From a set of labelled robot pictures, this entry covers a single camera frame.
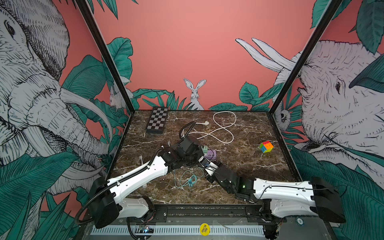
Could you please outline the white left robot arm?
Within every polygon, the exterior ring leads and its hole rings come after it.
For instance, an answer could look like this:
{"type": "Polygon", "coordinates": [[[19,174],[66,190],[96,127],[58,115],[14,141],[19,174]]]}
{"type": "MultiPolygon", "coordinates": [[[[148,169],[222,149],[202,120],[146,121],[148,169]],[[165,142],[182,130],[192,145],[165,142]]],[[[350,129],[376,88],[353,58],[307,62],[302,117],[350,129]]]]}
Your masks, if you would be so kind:
{"type": "Polygon", "coordinates": [[[75,216],[75,224],[93,223],[97,229],[119,218],[151,221],[156,208],[148,197],[129,199],[128,195],[150,181],[181,167],[193,167],[204,156],[202,145],[194,137],[184,137],[176,144],[159,148],[152,159],[119,177],[94,181],[89,200],[75,216]]]}

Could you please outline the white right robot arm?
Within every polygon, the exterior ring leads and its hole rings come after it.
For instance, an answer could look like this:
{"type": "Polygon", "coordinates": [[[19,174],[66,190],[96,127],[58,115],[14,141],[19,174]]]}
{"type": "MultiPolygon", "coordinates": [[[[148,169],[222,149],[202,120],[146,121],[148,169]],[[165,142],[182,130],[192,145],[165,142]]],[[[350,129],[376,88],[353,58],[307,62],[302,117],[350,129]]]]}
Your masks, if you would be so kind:
{"type": "Polygon", "coordinates": [[[223,164],[201,162],[209,182],[217,182],[238,200],[263,201],[262,214],[282,219],[288,216],[317,216],[326,222],[345,223],[339,190],[319,177],[303,182],[274,182],[239,177],[223,164]]]}

